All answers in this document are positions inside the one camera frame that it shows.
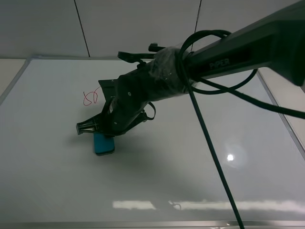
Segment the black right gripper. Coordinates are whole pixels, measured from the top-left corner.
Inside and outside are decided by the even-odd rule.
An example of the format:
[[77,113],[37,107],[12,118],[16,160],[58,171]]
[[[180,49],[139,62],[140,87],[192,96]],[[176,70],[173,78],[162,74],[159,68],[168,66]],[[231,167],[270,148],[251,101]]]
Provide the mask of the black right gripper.
[[131,71],[114,80],[99,80],[106,102],[101,113],[76,124],[78,135],[119,136],[146,120],[143,111],[149,103],[147,86],[151,82],[153,79],[145,69]]

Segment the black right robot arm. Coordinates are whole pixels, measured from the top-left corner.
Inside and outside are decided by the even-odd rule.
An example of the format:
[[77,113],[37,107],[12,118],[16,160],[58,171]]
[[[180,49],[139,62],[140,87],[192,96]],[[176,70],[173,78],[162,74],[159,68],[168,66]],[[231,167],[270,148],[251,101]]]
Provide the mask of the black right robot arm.
[[148,53],[119,52],[137,68],[116,80],[101,80],[106,102],[102,112],[77,124],[78,134],[125,134],[148,121],[145,106],[196,91],[198,82],[267,67],[291,83],[305,82],[305,3],[299,1],[239,31],[204,30],[181,47],[159,47]]

